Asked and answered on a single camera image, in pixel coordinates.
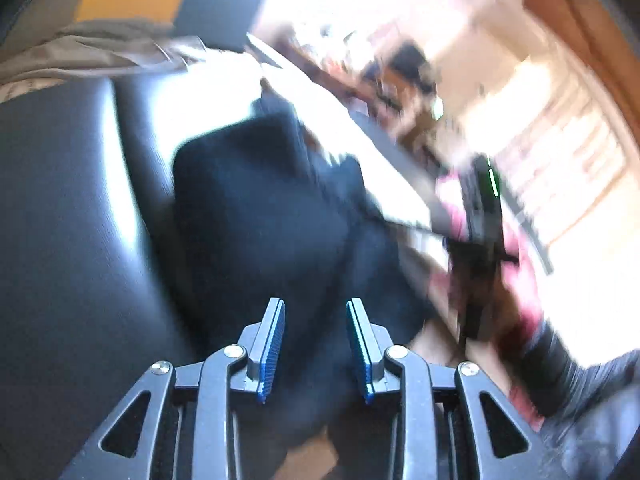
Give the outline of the person's right hand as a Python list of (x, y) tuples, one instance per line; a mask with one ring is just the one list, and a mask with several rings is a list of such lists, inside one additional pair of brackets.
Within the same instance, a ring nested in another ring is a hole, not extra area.
[(463, 348), (469, 341), (498, 344), (522, 319), (518, 298), (503, 283), (500, 268), (491, 275), (475, 274), (465, 263), (454, 264), (448, 300), (459, 318)]

